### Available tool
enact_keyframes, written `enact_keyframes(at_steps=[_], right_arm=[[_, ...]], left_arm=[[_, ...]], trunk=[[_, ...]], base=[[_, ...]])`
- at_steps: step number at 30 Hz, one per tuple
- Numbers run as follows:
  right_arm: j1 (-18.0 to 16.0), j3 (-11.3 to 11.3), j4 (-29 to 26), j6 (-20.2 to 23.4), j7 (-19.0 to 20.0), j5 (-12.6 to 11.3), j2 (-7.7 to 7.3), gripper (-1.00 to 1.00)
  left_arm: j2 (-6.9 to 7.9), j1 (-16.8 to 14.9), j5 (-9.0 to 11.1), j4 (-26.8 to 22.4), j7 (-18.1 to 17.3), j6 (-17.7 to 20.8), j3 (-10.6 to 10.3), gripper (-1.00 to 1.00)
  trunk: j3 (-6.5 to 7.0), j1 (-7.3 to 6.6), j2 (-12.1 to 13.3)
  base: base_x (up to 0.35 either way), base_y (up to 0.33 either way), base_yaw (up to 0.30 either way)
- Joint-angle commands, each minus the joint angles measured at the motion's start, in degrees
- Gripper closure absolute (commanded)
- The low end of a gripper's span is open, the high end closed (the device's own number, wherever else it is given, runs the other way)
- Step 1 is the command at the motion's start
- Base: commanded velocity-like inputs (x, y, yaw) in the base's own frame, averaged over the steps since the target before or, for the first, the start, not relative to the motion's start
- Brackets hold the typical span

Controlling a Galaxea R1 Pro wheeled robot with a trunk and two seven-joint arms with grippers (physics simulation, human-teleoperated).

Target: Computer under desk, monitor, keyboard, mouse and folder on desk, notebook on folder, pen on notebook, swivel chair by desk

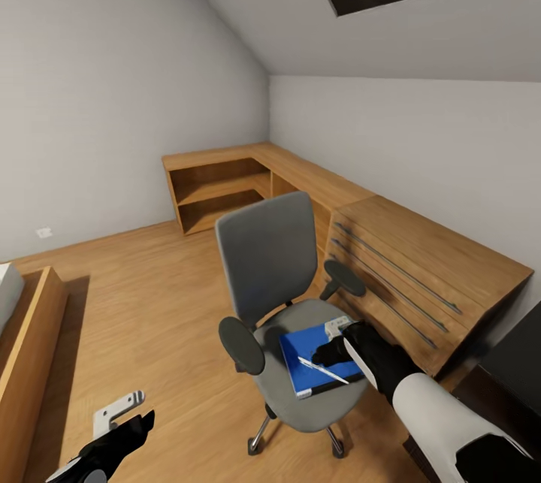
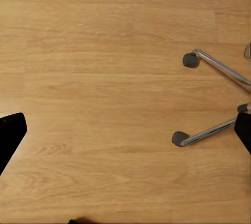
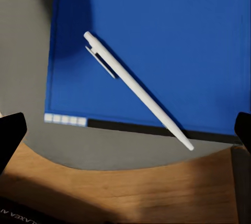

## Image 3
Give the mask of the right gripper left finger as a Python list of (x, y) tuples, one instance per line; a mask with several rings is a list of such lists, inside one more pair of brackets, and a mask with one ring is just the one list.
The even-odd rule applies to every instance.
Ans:
[(0, 175), (27, 132), (22, 112), (0, 118)]

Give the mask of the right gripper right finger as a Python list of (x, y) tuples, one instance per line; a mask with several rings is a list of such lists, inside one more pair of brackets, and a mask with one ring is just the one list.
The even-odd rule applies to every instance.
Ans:
[(251, 154), (251, 114), (240, 112), (236, 118), (234, 130)]

